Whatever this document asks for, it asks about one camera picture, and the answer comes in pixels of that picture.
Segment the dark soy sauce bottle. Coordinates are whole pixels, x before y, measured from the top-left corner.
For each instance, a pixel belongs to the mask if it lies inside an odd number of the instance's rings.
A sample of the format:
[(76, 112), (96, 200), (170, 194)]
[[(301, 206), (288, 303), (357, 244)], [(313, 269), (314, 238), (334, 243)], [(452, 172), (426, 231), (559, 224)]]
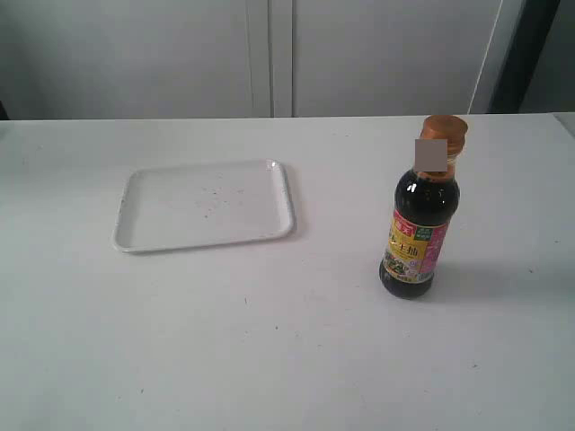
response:
[(379, 268), (392, 295), (415, 299), (429, 291), (460, 189), (456, 157), (468, 126), (452, 115), (427, 117), (414, 143), (413, 166), (399, 179), (388, 243)]

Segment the white rectangular plastic tray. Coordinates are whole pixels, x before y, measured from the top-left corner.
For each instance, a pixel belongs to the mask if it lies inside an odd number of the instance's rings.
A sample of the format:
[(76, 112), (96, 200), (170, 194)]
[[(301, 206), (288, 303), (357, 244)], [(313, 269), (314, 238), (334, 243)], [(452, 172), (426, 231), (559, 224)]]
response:
[(112, 238), (118, 251), (147, 254), (272, 241), (295, 224), (280, 162), (193, 164), (133, 172)]

